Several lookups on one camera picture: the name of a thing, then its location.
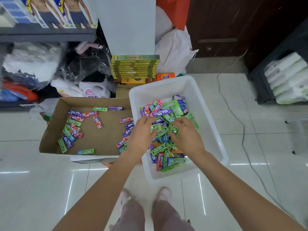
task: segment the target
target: red bag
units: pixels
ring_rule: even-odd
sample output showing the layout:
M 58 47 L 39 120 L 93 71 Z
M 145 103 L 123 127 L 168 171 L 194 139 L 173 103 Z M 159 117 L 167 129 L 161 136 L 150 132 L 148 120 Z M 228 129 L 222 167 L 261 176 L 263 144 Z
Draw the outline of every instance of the red bag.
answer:
M 185 29 L 190 0 L 156 0 L 156 5 L 162 8 L 173 25 L 180 30 Z

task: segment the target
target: person's left hand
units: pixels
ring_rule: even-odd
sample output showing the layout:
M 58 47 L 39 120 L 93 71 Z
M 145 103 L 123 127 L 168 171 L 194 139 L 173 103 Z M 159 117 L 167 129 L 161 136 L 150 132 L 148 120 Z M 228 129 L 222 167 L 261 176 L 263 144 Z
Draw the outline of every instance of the person's left hand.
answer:
M 142 116 L 137 121 L 127 144 L 126 151 L 129 152 L 129 155 L 140 159 L 148 150 L 157 134 L 157 130 L 150 134 L 151 125 L 155 120 L 157 120 L 156 117 Z

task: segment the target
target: cable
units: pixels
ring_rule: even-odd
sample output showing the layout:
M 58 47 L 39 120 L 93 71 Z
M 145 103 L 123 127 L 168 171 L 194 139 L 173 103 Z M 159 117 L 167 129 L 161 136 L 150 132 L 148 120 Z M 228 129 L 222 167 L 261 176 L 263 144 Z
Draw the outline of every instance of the cable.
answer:
M 237 58 L 237 59 L 233 62 L 232 65 L 227 66 L 221 73 L 219 73 L 219 74 L 217 75 L 216 79 L 217 79 L 217 82 L 218 82 L 218 92 L 219 92 L 219 94 L 221 95 L 221 97 L 224 99 L 224 101 L 225 101 L 225 103 L 226 103 L 226 105 L 227 105 L 227 108 L 228 108 L 228 110 L 230 111 L 230 113 L 231 113 L 231 114 L 235 117 L 235 119 L 236 119 L 239 123 L 241 123 L 241 125 L 243 126 L 242 147 L 243 147 L 243 150 L 244 150 L 244 152 L 245 152 L 245 154 L 246 154 L 246 157 L 247 157 L 247 159 L 248 159 L 248 163 L 249 163 L 251 169 L 253 170 L 253 172 L 254 172 L 254 173 L 258 176 L 258 178 L 260 179 L 260 181 L 261 181 L 261 183 L 262 183 L 262 186 L 264 187 L 265 192 L 269 195 L 269 197 L 272 198 L 272 200 L 273 200 L 283 211 L 285 211 L 290 217 L 292 217 L 293 219 L 296 220 L 296 218 L 295 218 L 290 212 L 288 212 L 286 209 L 284 209 L 284 207 L 283 207 L 279 202 L 277 202 L 276 199 L 267 191 L 267 188 L 266 188 L 266 186 L 265 186 L 263 180 L 261 179 L 260 175 L 259 175 L 259 174 L 257 173 L 257 171 L 252 167 L 251 161 L 250 161 L 250 158 L 249 158 L 249 155 L 248 155 L 248 153 L 247 153 L 247 151 L 246 151 L 246 149 L 245 149 L 245 147 L 244 147 L 244 140 L 245 140 L 245 125 L 241 122 L 241 120 L 238 119 L 238 117 L 237 117 L 237 116 L 233 113 L 233 111 L 230 109 L 229 104 L 228 104 L 226 98 L 223 96 L 223 94 L 221 94 L 221 91 L 220 91 L 220 82 L 219 82 L 218 77 L 219 77 L 222 73 L 224 73 L 226 69 L 228 69 L 229 67 L 233 66 L 240 58 L 244 57 L 245 54 L 247 53 L 247 51 L 248 51 L 248 49 L 246 50 L 246 52 L 245 52 L 242 56 L 240 56 L 239 58 Z

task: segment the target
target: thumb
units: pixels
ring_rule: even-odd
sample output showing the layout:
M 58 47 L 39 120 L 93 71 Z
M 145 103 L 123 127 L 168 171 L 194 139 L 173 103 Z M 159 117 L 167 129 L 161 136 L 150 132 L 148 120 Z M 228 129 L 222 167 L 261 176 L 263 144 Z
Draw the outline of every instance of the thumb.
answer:
M 179 143 L 180 139 L 174 133 L 170 133 L 170 137 L 176 144 Z
M 156 138 L 157 131 L 158 131 L 158 130 L 153 130 L 152 134 L 150 135 L 151 140 L 153 140 L 153 139 Z

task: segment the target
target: brown door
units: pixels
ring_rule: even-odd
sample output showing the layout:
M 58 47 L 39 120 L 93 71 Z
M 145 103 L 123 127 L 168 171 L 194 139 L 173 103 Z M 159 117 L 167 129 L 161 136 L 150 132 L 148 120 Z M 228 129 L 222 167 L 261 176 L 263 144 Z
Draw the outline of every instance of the brown door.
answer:
M 243 54 L 285 0 L 191 0 L 187 30 L 197 57 Z

